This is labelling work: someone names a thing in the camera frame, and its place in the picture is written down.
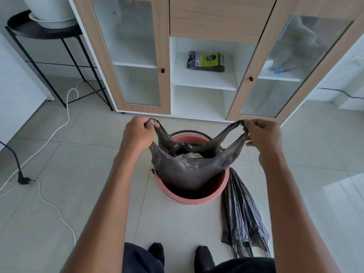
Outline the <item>person's right hand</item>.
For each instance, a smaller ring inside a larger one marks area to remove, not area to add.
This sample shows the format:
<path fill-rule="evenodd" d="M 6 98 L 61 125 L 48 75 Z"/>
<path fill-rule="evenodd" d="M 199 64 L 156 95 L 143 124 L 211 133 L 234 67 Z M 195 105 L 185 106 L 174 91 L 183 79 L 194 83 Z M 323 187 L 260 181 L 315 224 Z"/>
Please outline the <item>person's right hand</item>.
<path fill-rule="evenodd" d="M 280 125 L 263 119 L 251 119 L 251 121 L 254 123 L 254 129 L 250 132 L 250 137 L 260 153 L 260 164 L 266 168 L 284 157 Z"/>

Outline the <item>person's left hand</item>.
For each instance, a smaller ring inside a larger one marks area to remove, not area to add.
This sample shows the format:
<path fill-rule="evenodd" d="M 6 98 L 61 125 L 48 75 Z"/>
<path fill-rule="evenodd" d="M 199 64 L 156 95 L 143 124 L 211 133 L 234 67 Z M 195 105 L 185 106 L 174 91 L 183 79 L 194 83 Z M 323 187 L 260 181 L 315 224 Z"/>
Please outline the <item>person's left hand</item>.
<path fill-rule="evenodd" d="M 152 130 L 144 128 L 144 123 L 148 119 L 145 116 L 135 116 L 126 124 L 119 150 L 121 160 L 136 160 L 143 151 L 151 146 L 155 128 Z"/>

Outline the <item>black plastic garbage bag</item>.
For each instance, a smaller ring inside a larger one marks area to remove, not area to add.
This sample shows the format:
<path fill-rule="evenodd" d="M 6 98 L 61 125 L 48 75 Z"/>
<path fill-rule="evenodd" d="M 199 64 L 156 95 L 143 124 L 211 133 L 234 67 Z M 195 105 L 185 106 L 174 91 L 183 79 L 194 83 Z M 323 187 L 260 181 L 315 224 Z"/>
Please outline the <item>black plastic garbage bag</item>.
<path fill-rule="evenodd" d="M 155 129 L 158 144 L 152 142 L 149 147 L 152 164 L 165 184 L 185 190 L 201 189 L 210 179 L 227 169 L 240 155 L 245 144 L 244 133 L 229 147 L 222 148 L 221 143 L 227 135 L 244 120 L 228 125 L 219 135 L 204 143 L 177 142 L 160 126 Z M 200 159 L 176 160 L 180 154 L 196 152 Z"/>

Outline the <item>person's right forearm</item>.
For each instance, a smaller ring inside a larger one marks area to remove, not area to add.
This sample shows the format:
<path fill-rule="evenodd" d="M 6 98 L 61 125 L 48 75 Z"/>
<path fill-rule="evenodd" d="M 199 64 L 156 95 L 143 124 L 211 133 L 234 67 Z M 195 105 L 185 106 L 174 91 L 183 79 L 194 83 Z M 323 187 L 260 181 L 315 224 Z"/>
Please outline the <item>person's right forearm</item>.
<path fill-rule="evenodd" d="M 276 273 L 341 273 L 307 211 L 281 151 L 261 152 Z"/>

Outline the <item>person's left forearm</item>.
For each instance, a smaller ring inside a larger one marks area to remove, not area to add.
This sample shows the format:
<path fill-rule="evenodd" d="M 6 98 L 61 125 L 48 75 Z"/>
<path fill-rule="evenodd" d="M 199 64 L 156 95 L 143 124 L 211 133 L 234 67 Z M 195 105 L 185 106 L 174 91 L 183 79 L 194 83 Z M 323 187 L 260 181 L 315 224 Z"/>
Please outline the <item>person's left forearm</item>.
<path fill-rule="evenodd" d="M 120 148 L 76 245 L 60 273 L 121 273 L 131 181 L 143 148 Z"/>

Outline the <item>white crumpled trash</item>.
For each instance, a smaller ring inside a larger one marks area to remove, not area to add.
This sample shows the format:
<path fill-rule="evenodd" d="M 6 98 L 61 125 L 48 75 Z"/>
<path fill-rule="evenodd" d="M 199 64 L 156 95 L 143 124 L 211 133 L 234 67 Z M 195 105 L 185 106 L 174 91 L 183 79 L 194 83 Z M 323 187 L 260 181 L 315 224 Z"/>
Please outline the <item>white crumpled trash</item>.
<path fill-rule="evenodd" d="M 174 157 L 176 160 L 186 160 L 186 159 L 200 159 L 203 156 L 196 152 L 190 152 L 186 154 L 180 154 Z"/>

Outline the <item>blue and white item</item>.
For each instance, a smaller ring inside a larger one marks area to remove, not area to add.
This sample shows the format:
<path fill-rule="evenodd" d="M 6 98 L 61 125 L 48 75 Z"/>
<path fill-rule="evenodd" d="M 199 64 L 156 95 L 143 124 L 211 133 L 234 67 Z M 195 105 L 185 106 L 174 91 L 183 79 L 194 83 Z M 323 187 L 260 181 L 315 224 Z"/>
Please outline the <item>blue and white item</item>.
<path fill-rule="evenodd" d="M 289 67 L 288 67 L 289 66 L 288 65 L 288 62 L 289 62 L 288 58 L 285 58 L 285 59 L 273 58 L 272 61 L 273 61 L 272 66 L 270 66 L 268 68 L 269 72 L 272 72 L 275 75 L 281 75 L 281 74 L 283 74 L 285 72 L 288 72 L 290 70 Z"/>

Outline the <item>glass cabinet door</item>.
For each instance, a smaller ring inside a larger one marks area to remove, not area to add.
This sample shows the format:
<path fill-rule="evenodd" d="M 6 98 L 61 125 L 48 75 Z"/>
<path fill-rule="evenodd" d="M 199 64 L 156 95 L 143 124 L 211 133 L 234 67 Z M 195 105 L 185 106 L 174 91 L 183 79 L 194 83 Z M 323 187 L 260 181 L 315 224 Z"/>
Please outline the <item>glass cabinet door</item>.
<path fill-rule="evenodd" d="M 276 0 L 227 121 L 294 112 L 364 34 L 364 0 Z"/>
<path fill-rule="evenodd" d="M 171 114 L 169 0 L 70 0 L 114 108 Z"/>

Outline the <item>pack of black garbage bags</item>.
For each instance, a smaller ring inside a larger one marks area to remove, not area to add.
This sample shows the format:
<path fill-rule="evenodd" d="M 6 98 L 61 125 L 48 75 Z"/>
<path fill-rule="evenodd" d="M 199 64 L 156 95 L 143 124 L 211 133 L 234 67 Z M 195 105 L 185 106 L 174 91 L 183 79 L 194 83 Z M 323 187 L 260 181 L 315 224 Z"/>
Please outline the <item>pack of black garbage bags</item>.
<path fill-rule="evenodd" d="M 200 53 L 191 51 L 186 68 L 205 72 L 225 72 L 225 58 L 222 53 Z"/>

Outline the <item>pink round waste bin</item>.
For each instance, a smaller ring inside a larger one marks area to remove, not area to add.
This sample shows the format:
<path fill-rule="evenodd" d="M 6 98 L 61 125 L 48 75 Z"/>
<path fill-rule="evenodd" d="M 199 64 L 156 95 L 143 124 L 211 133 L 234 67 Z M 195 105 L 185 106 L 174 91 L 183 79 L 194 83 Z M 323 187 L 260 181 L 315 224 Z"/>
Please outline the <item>pink round waste bin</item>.
<path fill-rule="evenodd" d="M 170 136 L 174 141 L 187 143 L 204 143 L 212 139 L 208 135 L 194 130 L 177 131 L 171 133 Z M 183 205 L 200 205 L 215 199 L 223 192 L 229 179 L 230 169 L 214 176 L 200 190 L 196 191 L 166 186 L 154 168 L 151 169 L 151 172 L 155 176 L 158 186 L 168 197 Z"/>

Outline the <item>crumpled black plastic bag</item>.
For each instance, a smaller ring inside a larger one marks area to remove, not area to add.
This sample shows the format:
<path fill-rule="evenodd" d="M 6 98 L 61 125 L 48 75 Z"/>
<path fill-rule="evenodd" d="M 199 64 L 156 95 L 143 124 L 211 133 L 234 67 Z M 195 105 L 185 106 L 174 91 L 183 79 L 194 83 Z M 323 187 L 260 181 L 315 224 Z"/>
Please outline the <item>crumpled black plastic bag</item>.
<path fill-rule="evenodd" d="M 230 246 L 234 258 L 253 257 L 258 247 L 271 257 L 269 232 L 263 224 L 251 193 L 233 168 L 221 194 L 222 238 Z"/>

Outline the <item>white cloth behind glass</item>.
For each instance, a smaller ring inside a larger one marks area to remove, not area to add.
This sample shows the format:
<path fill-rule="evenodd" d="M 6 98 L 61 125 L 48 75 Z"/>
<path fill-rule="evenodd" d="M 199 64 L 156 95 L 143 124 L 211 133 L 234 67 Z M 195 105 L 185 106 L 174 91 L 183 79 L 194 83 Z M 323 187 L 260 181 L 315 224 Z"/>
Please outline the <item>white cloth behind glass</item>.
<path fill-rule="evenodd" d="M 290 70 L 310 71 L 324 55 L 325 47 L 317 34 L 305 26 L 298 15 L 291 15 L 276 43 L 276 58 L 288 58 Z"/>

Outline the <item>wood and white cabinet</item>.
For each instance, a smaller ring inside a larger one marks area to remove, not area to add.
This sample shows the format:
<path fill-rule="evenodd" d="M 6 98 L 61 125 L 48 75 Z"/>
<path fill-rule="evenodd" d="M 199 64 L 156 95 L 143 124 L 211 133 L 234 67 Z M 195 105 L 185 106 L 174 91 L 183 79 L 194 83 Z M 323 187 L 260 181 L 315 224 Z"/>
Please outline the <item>wood and white cabinet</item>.
<path fill-rule="evenodd" d="M 275 1 L 169 0 L 172 110 L 147 115 L 229 122 L 226 115 Z M 187 69 L 191 51 L 224 54 L 225 72 Z"/>

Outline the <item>person's black left sock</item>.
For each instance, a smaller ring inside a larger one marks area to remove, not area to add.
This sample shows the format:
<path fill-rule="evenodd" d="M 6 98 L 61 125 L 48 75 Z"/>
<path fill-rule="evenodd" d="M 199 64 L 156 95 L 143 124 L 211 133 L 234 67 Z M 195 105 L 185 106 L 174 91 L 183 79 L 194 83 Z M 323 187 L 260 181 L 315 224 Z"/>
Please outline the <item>person's black left sock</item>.
<path fill-rule="evenodd" d="M 162 267 L 165 266 L 165 254 L 161 243 L 154 242 L 149 248 L 148 252 L 160 262 Z"/>

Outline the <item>person's black sock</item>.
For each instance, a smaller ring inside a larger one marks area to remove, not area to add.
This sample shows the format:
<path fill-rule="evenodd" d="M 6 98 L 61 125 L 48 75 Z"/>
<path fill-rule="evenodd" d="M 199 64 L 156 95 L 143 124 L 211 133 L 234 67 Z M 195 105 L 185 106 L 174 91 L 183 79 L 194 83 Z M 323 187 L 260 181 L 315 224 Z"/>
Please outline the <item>person's black sock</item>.
<path fill-rule="evenodd" d="M 207 246 L 198 246 L 194 257 L 194 273 L 205 273 L 215 266 L 209 248 Z"/>
<path fill-rule="evenodd" d="M 154 242 L 149 248 L 148 252 L 160 262 L 162 267 L 165 266 L 165 254 L 161 243 Z"/>

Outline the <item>person's dark shorts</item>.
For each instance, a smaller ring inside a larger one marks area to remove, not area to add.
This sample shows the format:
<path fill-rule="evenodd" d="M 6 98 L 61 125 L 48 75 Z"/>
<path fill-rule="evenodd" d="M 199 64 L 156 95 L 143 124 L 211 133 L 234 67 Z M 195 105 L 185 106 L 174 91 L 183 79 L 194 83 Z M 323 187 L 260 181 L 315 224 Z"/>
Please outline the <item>person's dark shorts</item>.
<path fill-rule="evenodd" d="M 164 267 L 148 250 L 125 243 L 122 273 L 165 273 Z M 266 257 L 231 259 L 205 273 L 276 273 L 275 260 Z"/>

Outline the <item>white low appliance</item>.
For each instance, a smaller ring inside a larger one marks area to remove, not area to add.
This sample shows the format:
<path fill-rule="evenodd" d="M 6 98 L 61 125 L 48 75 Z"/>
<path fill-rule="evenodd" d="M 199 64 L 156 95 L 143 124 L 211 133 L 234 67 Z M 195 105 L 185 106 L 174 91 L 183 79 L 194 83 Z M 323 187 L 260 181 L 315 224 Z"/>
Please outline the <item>white low appliance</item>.
<path fill-rule="evenodd" d="M 0 141 L 8 143 L 51 92 L 0 33 Z"/>

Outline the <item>person's black right sock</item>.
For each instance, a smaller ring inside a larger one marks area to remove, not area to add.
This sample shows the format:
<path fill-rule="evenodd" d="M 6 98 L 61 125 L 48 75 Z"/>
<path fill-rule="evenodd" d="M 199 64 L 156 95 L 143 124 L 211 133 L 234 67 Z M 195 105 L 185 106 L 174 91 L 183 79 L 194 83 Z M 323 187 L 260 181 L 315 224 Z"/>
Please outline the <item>person's black right sock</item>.
<path fill-rule="evenodd" d="M 198 246 L 194 257 L 194 273 L 205 273 L 215 266 L 209 248 L 207 246 Z"/>

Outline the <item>white pot saucer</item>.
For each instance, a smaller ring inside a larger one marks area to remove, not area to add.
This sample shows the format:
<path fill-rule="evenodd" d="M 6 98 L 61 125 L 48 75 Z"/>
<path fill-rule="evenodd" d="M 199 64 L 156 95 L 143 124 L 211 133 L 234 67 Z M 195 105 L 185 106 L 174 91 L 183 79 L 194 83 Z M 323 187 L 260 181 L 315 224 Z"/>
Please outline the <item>white pot saucer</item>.
<path fill-rule="evenodd" d="M 29 18 L 32 21 L 38 23 L 41 27 L 47 29 L 65 29 L 78 25 L 76 18 L 69 18 L 66 20 L 59 20 L 59 21 L 45 21 L 38 19 L 32 12 L 29 13 Z"/>

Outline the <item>black round side table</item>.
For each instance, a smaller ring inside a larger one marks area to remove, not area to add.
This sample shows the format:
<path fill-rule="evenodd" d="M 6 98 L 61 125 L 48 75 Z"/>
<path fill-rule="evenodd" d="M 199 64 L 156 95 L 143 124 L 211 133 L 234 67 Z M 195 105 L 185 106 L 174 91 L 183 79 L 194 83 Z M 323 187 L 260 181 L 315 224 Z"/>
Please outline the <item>black round side table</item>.
<path fill-rule="evenodd" d="M 114 111 L 111 102 L 107 96 L 107 89 L 102 85 L 101 79 L 99 78 L 96 68 L 94 67 L 91 58 L 85 48 L 85 45 L 81 39 L 81 35 L 83 34 L 81 31 L 81 28 L 79 24 L 75 24 L 71 27 L 63 28 L 63 29 L 48 29 L 45 27 L 41 27 L 35 20 L 32 20 L 30 18 L 30 10 L 25 10 L 21 13 L 17 13 L 13 16 L 11 16 L 7 20 L 7 25 L 4 26 L 7 33 L 11 36 L 12 40 L 16 43 L 16 45 L 20 48 L 22 53 L 26 56 L 30 64 L 35 68 L 36 72 L 40 74 L 40 77 L 45 81 L 46 85 L 50 88 L 51 92 L 56 96 L 56 98 L 60 101 L 63 107 L 66 108 L 67 104 L 74 103 L 76 101 L 79 101 L 81 99 L 84 99 L 91 95 L 98 95 L 99 98 L 102 99 L 103 102 L 106 103 L 106 105 L 109 107 L 111 111 Z M 61 96 L 58 94 L 56 89 L 52 86 L 48 78 L 44 75 L 44 73 L 41 71 L 41 69 L 37 66 L 37 63 L 32 59 L 32 57 L 29 55 L 29 53 L 26 51 L 26 49 L 23 47 L 21 42 L 18 40 L 18 37 L 28 38 L 28 39 L 34 39 L 34 40 L 61 40 L 62 44 L 64 45 L 68 55 L 70 56 L 74 66 L 76 67 L 78 73 L 81 76 L 81 81 L 85 82 L 90 88 L 91 93 L 88 93 L 81 97 L 76 97 L 75 100 L 72 101 L 64 101 Z M 70 48 L 68 47 L 67 43 L 65 42 L 65 39 L 68 38 L 75 38 L 78 41 L 78 44 L 81 47 L 81 50 L 89 64 L 89 68 L 91 69 L 96 82 L 99 86 L 99 89 L 96 90 L 89 81 L 85 78 L 83 72 L 81 71 L 80 66 L 75 60 L 75 57 L 73 56 Z"/>

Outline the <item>white plant pot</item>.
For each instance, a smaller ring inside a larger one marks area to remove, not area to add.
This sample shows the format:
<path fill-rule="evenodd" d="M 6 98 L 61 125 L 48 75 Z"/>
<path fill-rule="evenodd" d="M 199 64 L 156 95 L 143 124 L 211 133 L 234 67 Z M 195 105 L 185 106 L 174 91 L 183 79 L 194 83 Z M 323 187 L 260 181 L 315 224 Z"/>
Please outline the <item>white plant pot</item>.
<path fill-rule="evenodd" d="M 69 0 L 23 0 L 31 12 L 43 21 L 75 18 Z"/>

